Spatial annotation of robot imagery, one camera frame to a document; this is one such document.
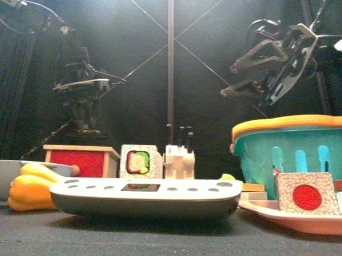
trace black curtain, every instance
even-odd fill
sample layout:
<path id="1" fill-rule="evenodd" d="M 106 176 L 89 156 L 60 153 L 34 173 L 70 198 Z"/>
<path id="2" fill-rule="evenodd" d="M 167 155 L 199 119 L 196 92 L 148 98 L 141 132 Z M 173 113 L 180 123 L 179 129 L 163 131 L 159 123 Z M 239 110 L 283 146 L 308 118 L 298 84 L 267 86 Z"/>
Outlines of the black curtain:
<path id="1" fill-rule="evenodd" d="M 10 157 L 34 36 L 20 35 L 0 24 L 0 157 Z"/>
<path id="2" fill-rule="evenodd" d="M 310 1 L 312 14 L 319 2 Z M 128 85 L 116 86 L 101 98 L 97 128 L 106 133 L 106 138 L 80 140 L 68 137 L 64 130 L 50 136 L 68 122 L 69 113 L 52 91 L 60 42 L 38 35 L 14 133 L 9 136 L 8 157 L 17 159 L 46 137 L 50 144 L 102 145 L 117 152 L 121 144 L 152 144 L 163 152 L 167 143 L 168 1 L 45 0 L 44 4 L 76 29 L 92 66 L 125 78 Z M 322 33 L 331 26 L 336 27 L 330 20 L 340 13 L 340 4 L 335 1 L 328 12 L 335 16 L 324 14 Z M 265 116 L 322 113 L 315 79 L 300 79 L 263 112 L 255 108 L 253 99 L 227 99 L 219 95 L 228 84 L 245 77 L 245 74 L 233 75 L 228 67 L 248 50 L 247 28 L 257 19 L 280 20 L 284 26 L 303 22 L 300 1 L 175 1 L 175 127 L 193 127 L 199 178 L 217 178 L 224 172 L 241 178 L 239 159 L 228 151 L 231 128 L 237 123 Z M 36 150 L 28 158 L 42 160 L 44 151 Z"/>

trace white plate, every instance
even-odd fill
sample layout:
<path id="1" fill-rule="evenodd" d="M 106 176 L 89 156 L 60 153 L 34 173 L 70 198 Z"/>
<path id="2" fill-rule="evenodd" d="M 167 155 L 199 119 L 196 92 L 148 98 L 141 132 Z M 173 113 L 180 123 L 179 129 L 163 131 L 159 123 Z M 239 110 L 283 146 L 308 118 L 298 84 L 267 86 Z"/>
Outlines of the white plate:
<path id="1" fill-rule="evenodd" d="M 239 207 L 296 231 L 322 235 L 342 235 L 342 215 L 288 213 L 279 210 L 275 200 L 240 200 Z"/>

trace small box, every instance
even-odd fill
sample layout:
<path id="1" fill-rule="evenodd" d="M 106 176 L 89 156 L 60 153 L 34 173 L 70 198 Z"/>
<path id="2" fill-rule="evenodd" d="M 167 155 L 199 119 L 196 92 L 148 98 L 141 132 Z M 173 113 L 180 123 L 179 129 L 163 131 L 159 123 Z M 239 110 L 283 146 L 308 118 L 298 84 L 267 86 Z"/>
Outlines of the small box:
<path id="1" fill-rule="evenodd" d="M 163 178 L 163 159 L 155 145 L 123 145 L 120 178 Z"/>
<path id="2" fill-rule="evenodd" d="M 112 147 L 44 145 L 45 162 L 76 165 L 78 177 L 117 177 L 120 155 Z"/>
<path id="3" fill-rule="evenodd" d="M 339 215 L 328 172 L 280 173 L 276 176 L 279 209 L 290 213 Z"/>
<path id="4" fill-rule="evenodd" d="M 267 200 L 265 192 L 240 192 L 240 200 Z"/>

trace red sticker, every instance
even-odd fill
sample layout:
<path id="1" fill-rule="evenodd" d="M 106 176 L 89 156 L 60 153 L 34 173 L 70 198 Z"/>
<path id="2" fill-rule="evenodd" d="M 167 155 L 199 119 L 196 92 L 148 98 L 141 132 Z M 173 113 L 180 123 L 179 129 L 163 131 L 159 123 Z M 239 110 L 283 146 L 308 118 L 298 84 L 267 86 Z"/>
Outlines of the red sticker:
<path id="1" fill-rule="evenodd" d="M 310 185 L 299 185 L 292 192 L 294 203 L 307 211 L 315 210 L 322 204 L 319 191 Z"/>

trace table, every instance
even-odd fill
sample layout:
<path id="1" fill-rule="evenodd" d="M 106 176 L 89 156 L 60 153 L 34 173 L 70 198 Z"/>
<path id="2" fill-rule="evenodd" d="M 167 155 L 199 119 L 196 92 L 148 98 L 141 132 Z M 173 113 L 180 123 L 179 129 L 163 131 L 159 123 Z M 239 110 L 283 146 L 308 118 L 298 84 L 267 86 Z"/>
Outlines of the table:
<path id="1" fill-rule="evenodd" d="M 342 255 L 342 236 L 299 233 L 237 209 L 219 221 L 14 213 L 0 203 L 0 255 Z"/>

